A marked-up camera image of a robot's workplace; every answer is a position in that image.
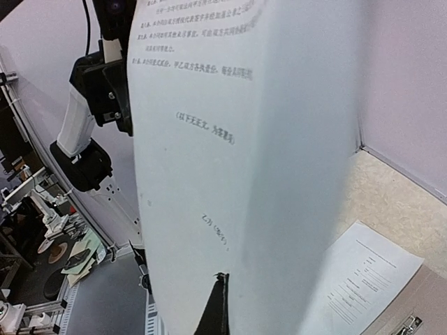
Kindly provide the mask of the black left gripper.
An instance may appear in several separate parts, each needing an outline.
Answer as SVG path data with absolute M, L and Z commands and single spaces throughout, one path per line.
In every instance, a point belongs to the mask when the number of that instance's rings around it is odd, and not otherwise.
M 80 57 L 69 82 L 86 99 L 98 126 L 115 122 L 118 130 L 133 135 L 129 87 L 122 59 L 106 63 L 101 52 Z

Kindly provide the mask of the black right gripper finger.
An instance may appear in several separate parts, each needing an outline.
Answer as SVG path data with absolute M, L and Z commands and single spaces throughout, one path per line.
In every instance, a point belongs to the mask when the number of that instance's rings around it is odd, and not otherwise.
M 230 274 L 219 272 L 195 335 L 229 335 L 228 284 Z

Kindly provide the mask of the white printed contract sheet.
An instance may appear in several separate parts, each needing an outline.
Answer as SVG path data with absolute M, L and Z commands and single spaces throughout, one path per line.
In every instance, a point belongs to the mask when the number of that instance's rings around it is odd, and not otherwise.
M 139 1 L 127 63 L 154 300 L 193 334 L 296 334 L 353 152 L 364 1 Z

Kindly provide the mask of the white form sheet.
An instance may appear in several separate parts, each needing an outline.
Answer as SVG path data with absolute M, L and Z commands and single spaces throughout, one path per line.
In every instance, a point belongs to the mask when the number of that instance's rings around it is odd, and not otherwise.
M 424 259 L 356 221 L 326 251 L 302 335 L 361 334 L 398 296 Z

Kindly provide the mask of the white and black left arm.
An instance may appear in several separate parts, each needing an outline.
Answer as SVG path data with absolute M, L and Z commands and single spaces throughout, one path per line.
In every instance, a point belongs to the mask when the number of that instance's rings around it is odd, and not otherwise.
M 118 224 L 130 228 L 128 238 L 140 271 L 139 285 L 152 295 L 137 210 L 122 194 L 112 160 L 93 139 L 95 126 L 116 123 L 133 136 L 126 61 L 135 1 L 94 1 L 99 24 L 98 51 L 86 51 L 73 64 L 64 121 L 50 152 L 72 186 L 90 194 Z

